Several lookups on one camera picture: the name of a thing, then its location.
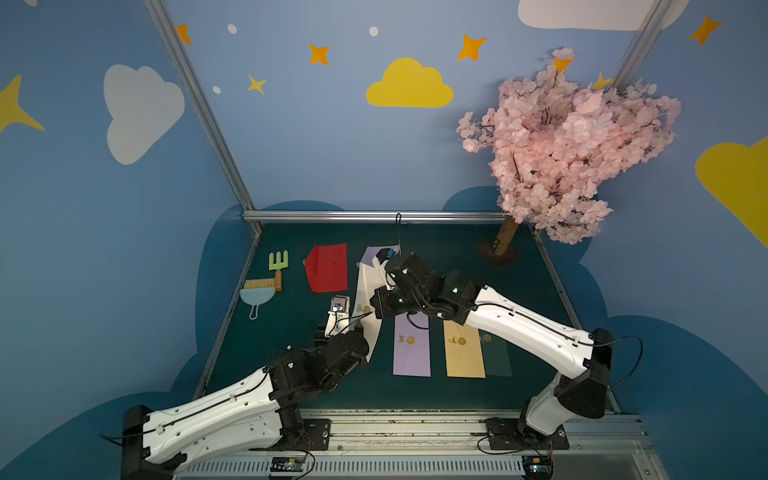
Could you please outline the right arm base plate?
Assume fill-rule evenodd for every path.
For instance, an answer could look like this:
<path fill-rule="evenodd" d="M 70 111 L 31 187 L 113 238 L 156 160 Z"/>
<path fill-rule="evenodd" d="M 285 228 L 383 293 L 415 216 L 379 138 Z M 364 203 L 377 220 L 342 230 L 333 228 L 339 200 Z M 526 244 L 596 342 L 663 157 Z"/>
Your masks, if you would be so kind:
<path fill-rule="evenodd" d="M 484 420 L 492 452 L 524 450 L 568 450 L 570 443 L 562 425 L 553 434 L 541 434 L 517 418 L 491 417 Z"/>

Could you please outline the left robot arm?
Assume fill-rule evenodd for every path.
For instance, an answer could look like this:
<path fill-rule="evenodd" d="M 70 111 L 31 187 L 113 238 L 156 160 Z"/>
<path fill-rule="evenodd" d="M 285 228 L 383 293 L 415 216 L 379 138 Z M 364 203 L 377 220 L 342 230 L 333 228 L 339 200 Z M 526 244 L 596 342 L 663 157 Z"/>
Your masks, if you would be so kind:
<path fill-rule="evenodd" d="M 285 350 L 251 375 L 186 404 L 127 410 L 116 440 L 121 478 L 171 479 L 220 455 L 306 445 L 300 405 L 334 391 L 368 353 L 362 332 L 346 331 L 314 348 Z"/>

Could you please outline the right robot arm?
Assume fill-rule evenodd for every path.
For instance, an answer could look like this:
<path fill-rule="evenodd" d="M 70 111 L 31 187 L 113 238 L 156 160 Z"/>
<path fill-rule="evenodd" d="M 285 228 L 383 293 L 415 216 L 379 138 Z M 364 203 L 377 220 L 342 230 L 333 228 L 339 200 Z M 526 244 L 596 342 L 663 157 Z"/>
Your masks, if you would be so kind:
<path fill-rule="evenodd" d="M 423 313 L 488 332 L 553 367 L 553 380 L 527 401 L 512 436 L 534 446 L 558 438 L 575 418 L 600 419 L 609 391 L 613 335 L 555 322 L 459 271 L 440 276 L 415 253 L 380 249 L 373 261 L 376 285 L 369 299 L 378 319 Z"/>

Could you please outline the red envelope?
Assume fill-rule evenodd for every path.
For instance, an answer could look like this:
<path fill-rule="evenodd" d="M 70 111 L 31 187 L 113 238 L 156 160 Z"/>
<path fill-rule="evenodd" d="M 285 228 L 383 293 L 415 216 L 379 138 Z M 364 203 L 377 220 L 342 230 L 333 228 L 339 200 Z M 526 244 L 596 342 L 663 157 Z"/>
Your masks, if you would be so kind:
<path fill-rule="evenodd" d="M 337 293 L 348 289 L 346 244 L 315 245 L 303 264 L 313 293 Z"/>

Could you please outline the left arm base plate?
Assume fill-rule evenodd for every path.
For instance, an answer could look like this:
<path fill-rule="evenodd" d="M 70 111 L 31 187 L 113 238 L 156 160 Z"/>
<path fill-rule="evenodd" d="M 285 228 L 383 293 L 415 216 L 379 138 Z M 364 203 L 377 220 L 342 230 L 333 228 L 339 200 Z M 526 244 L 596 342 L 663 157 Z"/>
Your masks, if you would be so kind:
<path fill-rule="evenodd" d="M 248 423 L 252 451 L 310 450 L 326 451 L 329 445 L 331 422 L 327 419 L 304 420 L 302 424 L 282 425 L 277 415 L 257 418 Z"/>

